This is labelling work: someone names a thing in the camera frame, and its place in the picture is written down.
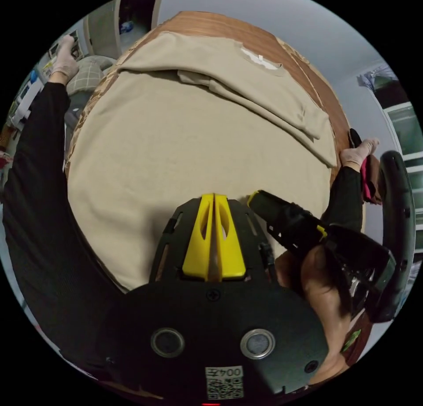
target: green sticker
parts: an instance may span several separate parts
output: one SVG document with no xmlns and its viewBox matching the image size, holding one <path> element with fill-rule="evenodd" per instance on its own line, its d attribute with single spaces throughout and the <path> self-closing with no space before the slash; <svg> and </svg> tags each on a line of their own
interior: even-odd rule
<svg viewBox="0 0 423 406">
<path fill-rule="evenodd" d="M 343 349 L 341 350 L 341 353 L 344 353 L 358 338 L 358 336 L 360 335 L 361 330 L 358 331 L 354 331 L 351 334 L 351 337 L 349 338 L 349 340 L 345 343 Z"/>
</svg>

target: pillow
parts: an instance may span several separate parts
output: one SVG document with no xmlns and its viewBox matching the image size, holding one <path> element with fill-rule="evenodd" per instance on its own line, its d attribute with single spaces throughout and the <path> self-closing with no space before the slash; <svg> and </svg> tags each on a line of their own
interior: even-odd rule
<svg viewBox="0 0 423 406">
<path fill-rule="evenodd" d="M 90 58 L 78 62 L 79 72 L 69 81 L 66 90 L 69 96 L 78 92 L 92 92 L 103 78 L 98 63 Z"/>
<path fill-rule="evenodd" d="M 108 58 L 107 56 L 101 55 L 90 55 L 86 56 L 85 58 L 81 59 L 78 63 L 85 62 L 85 61 L 95 61 L 98 63 L 98 66 L 102 71 L 106 68 L 110 68 L 112 65 L 115 64 L 116 60 L 112 58 Z"/>
</svg>

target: gloved hand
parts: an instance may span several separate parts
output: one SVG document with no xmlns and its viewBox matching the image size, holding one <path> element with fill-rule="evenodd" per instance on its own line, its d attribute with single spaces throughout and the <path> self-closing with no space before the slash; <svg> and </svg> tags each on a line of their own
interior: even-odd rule
<svg viewBox="0 0 423 406">
<path fill-rule="evenodd" d="M 348 369 L 341 354 L 351 322 L 351 314 L 342 305 L 338 288 L 326 268 L 323 246 L 313 248 L 299 261 L 288 251 L 275 261 L 279 284 L 303 296 L 320 318 L 329 353 L 310 384 L 333 378 Z"/>
</svg>

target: plaid cushion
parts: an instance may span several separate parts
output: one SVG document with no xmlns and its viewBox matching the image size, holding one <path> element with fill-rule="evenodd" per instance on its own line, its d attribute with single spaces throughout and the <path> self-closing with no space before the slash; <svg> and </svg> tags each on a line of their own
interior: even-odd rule
<svg viewBox="0 0 423 406">
<path fill-rule="evenodd" d="M 78 64 L 79 72 L 69 81 L 66 87 L 69 96 L 81 91 L 94 91 L 103 78 L 103 72 L 96 61 L 87 58 L 79 61 Z"/>
</svg>

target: pink cloth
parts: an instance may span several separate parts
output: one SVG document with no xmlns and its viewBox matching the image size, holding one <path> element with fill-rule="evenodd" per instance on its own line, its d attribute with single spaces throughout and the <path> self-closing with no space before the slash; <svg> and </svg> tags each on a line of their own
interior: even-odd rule
<svg viewBox="0 0 423 406">
<path fill-rule="evenodd" d="M 370 189 L 367 184 L 367 158 L 363 161 L 361 165 L 361 181 L 363 183 L 363 198 L 364 201 L 371 199 Z"/>
</svg>

